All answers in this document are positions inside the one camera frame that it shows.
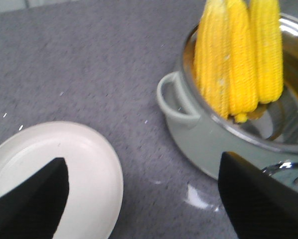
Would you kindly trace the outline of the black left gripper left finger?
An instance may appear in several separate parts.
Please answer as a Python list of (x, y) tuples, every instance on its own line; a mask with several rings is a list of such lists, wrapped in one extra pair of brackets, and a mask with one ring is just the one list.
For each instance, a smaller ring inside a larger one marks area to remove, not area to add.
[(0, 197), (0, 239), (51, 239), (69, 195), (64, 158), (54, 158)]

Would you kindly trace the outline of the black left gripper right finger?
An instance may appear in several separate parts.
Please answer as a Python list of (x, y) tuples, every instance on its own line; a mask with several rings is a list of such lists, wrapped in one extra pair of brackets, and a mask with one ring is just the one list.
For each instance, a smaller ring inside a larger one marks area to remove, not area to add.
[(280, 169), (222, 153), (218, 190), (238, 238), (298, 239), (298, 191), (272, 177)]

